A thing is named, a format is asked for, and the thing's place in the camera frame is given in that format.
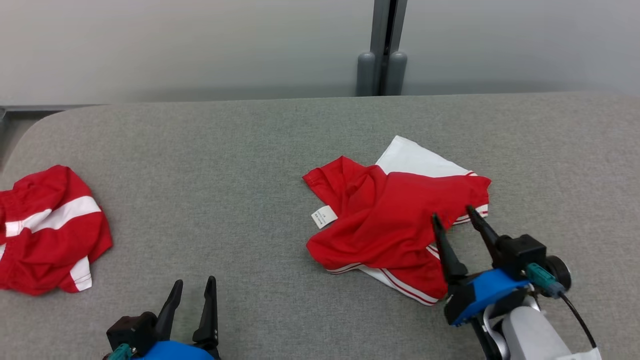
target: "robotic arm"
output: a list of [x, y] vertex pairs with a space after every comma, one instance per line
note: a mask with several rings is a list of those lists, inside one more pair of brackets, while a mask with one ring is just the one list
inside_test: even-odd
[[123, 316], [107, 330], [112, 353], [105, 360], [129, 360], [142, 357], [147, 360], [220, 360], [218, 354], [218, 301], [216, 278], [209, 276], [204, 290], [204, 308], [200, 326], [193, 333], [193, 344], [169, 340], [175, 310], [182, 297], [182, 280], [173, 284], [158, 316], [150, 311], [140, 316]]
[[[547, 247], [529, 235], [498, 236], [472, 206], [471, 223], [484, 240], [492, 270], [468, 275], [447, 241], [437, 214], [432, 224], [449, 295], [444, 309], [449, 325], [470, 323], [489, 360], [601, 359], [586, 324], [565, 293], [571, 274]], [[584, 329], [593, 349], [573, 354], [540, 311], [538, 295], [563, 299]]]

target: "white wall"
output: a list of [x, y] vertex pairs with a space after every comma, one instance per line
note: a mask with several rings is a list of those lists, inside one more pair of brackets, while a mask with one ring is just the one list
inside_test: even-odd
[[0, 106], [355, 94], [373, 0], [4, 0]]
[[403, 94], [640, 95], [637, 0], [408, 0]]

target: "white stripe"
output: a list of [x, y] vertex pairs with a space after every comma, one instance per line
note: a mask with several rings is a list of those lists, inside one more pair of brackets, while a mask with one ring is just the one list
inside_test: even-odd
[[[411, 294], [407, 293], [407, 290], [410, 290], [414, 293], [416, 293], [419, 296], [423, 296], [426, 300], [430, 300], [433, 299], [432, 297], [429, 297], [427, 295], [425, 295], [424, 293], [413, 289], [411, 286], [406, 286], [405, 283], [403, 283], [400, 280], [397, 280], [396, 277], [394, 277], [390, 272], [387, 271], [387, 269], [376, 269], [376, 268], [370, 268], [368, 266], [365, 266], [361, 263], [353, 263], [347, 266], [343, 266], [341, 268], [335, 269], [335, 270], [327, 270], [329, 271], [331, 274], [341, 274], [347, 271], [351, 271], [351, 270], [356, 270], [359, 269], [360, 271], [362, 271], [363, 273], [373, 277], [374, 279], [378, 280], [379, 282], [382, 282], [384, 285], [387, 285], [390, 288], [393, 288], [397, 291], [399, 291], [401, 294], [410, 297], [413, 300], [416, 300], [417, 302], [420, 302], [422, 305], [427, 305], [427, 306], [432, 306], [433, 303], [430, 302], [426, 302], [423, 301], [422, 299], [412, 296]], [[385, 274], [387, 274], [387, 276], [392, 277], [394, 281], [396, 281], [396, 283], [401, 284], [402, 286], [406, 286], [407, 289], [402, 289], [399, 288], [398, 286], [396, 286], [394, 283], [392, 283], [391, 281], [389, 281], [389, 278], [387, 276], [385, 276]]]
[[402, 288], [398, 288], [396, 285], [394, 285], [394, 283], [392, 283], [391, 281], [389, 281], [389, 278], [387, 276], [385, 276], [385, 273], [382, 272], [382, 270], [387, 270], [387, 269], [375, 269], [375, 268], [369, 268], [365, 265], [361, 265], [358, 267], [363, 273], [373, 277], [374, 279], [378, 280], [379, 282], [382, 282], [384, 285], [387, 285], [388, 287], [398, 291], [399, 293], [401, 293], [404, 296], [410, 297], [413, 300], [416, 300], [417, 302], [421, 303], [422, 305], [427, 305], [427, 306], [432, 306], [433, 304], [430, 302], [426, 302], [423, 301], [420, 298], [417, 298], [405, 291], [403, 291]]
[[[488, 214], [483, 214], [484, 211], [489, 211], [489, 204], [485, 204], [482, 206], [478, 206], [476, 208], [476, 211], [480, 214], [481, 217], [486, 218]], [[469, 215], [463, 215], [459, 218], [456, 219], [456, 221], [453, 223], [454, 225], [458, 225], [458, 224], [462, 224], [464, 222], [468, 222], [469, 221]]]
[[36, 226], [39, 222], [46, 219], [49, 214], [51, 214], [51, 209], [46, 209], [39, 213], [35, 213], [33, 215], [28, 216], [24, 220], [20, 221], [9, 221], [4, 223], [6, 227], [6, 237], [10, 238], [12, 236], [18, 236], [25, 227], [32, 228]]
[[338, 273], [341, 273], [341, 272], [352, 270], [351, 269], [352, 267], [355, 269], [357, 267], [356, 265], [360, 265], [360, 264], [361, 263], [353, 263], [353, 264], [349, 264], [349, 265], [343, 266], [341, 268], [333, 269], [333, 270], [326, 269], [326, 271], [328, 271], [330, 273], [333, 273], [333, 274], [338, 274]]
[[432, 248], [427, 246], [427, 251], [429, 251], [431, 253], [431, 255], [435, 256], [438, 260], [440, 260], [440, 255], [438, 255], [437, 252], [433, 251]]
[[86, 256], [71, 268], [69, 274], [74, 280], [78, 291], [87, 290], [92, 286], [91, 272], [89, 272], [89, 259]]
[[93, 197], [79, 197], [60, 206], [54, 211], [46, 209], [24, 220], [5, 223], [6, 237], [18, 236], [24, 229], [31, 229], [32, 233], [42, 229], [58, 230], [74, 218], [91, 213], [99, 213], [101, 211]]
[[391, 274], [391, 272], [389, 272], [387, 269], [382, 269], [382, 271], [384, 271], [384, 273], [389, 276], [396, 284], [398, 284], [398, 286], [404, 288], [405, 290], [408, 290], [412, 293], [415, 293], [416, 295], [422, 297], [423, 299], [430, 301], [430, 302], [438, 302], [438, 299], [430, 297], [429, 295], [423, 293], [422, 291], [412, 288], [411, 286], [405, 284], [404, 282], [400, 281], [397, 277], [394, 276], [394, 274]]

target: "teal connector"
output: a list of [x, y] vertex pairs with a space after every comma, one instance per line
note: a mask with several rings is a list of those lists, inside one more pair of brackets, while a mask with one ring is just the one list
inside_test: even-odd
[[108, 360], [129, 360], [133, 356], [131, 348], [127, 344], [120, 344], [111, 355]]
[[533, 284], [543, 288], [554, 299], [558, 299], [560, 294], [566, 291], [556, 277], [536, 263], [527, 265], [525, 273]]

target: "white fabric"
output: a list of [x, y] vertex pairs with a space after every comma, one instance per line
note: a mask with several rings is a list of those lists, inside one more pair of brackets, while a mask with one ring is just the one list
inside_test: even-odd
[[473, 173], [473, 171], [458, 166], [435, 152], [397, 135], [380, 156], [376, 165], [382, 168], [385, 174], [409, 172], [429, 177], [443, 177]]
[[[438, 254], [437, 251], [431, 252], [431, 253], [434, 254], [434, 256], [436, 256], [439, 259], [437, 255]], [[411, 299], [416, 300], [417, 302], [420, 302], [422, 305], [432, 306], [438, 301], [438, 299], [430, 297], [429, 295], [421, 292], [420, 290], [413, 288], [410, 285], [400, 281], [387, 269], [370, 268], [361, 263], [355, 263], [355, 264], [349, 264], [347, 266], [343, 266], [335, 270], [327, 270], [327, 271], [330, 272], [331, 274], [342, 274], [352, 270], [360, 270], [365, 274], [378, 280], [379, 282], [382, 282], [384, 285], [387, 285], [390, 288], [396, 289], [397, 291], [400, 291], [400, 293], [402, 293], [403, 295], [406, 295]]]
[[87, 290], [92, 286], [91, 273], [89, 272], [89, 258], [80, 259], [69, 272], [76, 284], [78, 291]]
[[90, 213], [99, 213], [100, 211], [102, 210], [100, 210], [98, 204], [95, 203], [93, 197], [82, 196], [69, 201], [54, 211], [46, 209], [30, 215], [24, 220], [4, 223], [6, 237], [18, 236], [24, 229], [31, 229], [32, 233], [42, 229], [58, 230], [73, 218]]
[[434, 257], [436, 257], [438, 260], [440, 260], [440, 254], [438, 253], [438, 249], [436, 249], [435, 247], [432, 247], [430, 244], [427, 246], [427, 251], [431, 253], [431, 255], [433, 255]]

